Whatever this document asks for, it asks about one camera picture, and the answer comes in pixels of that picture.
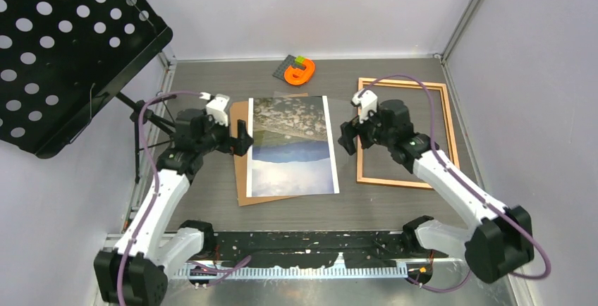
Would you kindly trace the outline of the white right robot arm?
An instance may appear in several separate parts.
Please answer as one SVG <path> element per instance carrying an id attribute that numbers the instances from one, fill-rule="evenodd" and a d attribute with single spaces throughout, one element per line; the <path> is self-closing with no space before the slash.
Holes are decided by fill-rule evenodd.
<path id="1" fill-rule="evenodd" d="M 521 206 L 508 207 L 465 176 L 430 136 L 414 131 L 407 106 L 398 99 L 378 103 L 370 93 L 354 96 L 358 114 L 341 124 L 338 143 L 350 155 L 373 145 L 431 186 L 464 220 L 465 228 L 431 216 L 403 226 L 403 249 L 412 257 L 437 251 L 466 262 L 481 281 L 493 283 L 535 258 L 532 221 Z"/>

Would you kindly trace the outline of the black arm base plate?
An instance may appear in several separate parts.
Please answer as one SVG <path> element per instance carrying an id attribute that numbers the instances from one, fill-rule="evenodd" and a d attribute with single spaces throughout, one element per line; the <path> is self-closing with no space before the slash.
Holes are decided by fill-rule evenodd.
<path id="1" fill-rule="evenodd" d="M 192 260 L 233 267 L 250 256 L 250 268 L 329 268 L 342 259 L 348 268 L 389 268 L 396 260 L 446 254 L 409 248 L 400 231 L 220 231 Z"/>

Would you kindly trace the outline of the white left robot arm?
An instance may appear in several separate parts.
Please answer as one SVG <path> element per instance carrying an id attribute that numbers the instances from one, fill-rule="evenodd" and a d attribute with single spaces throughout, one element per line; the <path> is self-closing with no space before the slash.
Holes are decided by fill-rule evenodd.
<path id="1" fill-rule="evenodd" d="M 162 241 L 166 226 L 187 193 L 204 157 L 214 151 L 243 156 L 253 144 L 247 123 L 236 134 L 225 112 L 186 109 L 178 113 L 171 144 L 153 161 L 152 184 L 135 218 L 111 250 L 94 259 L 99 293 L 118 305 L 160 305 L 169 279 L 192 257 L 209 259 L 216 251 L 213 226 L 187 220 L 175 236 Z"/>

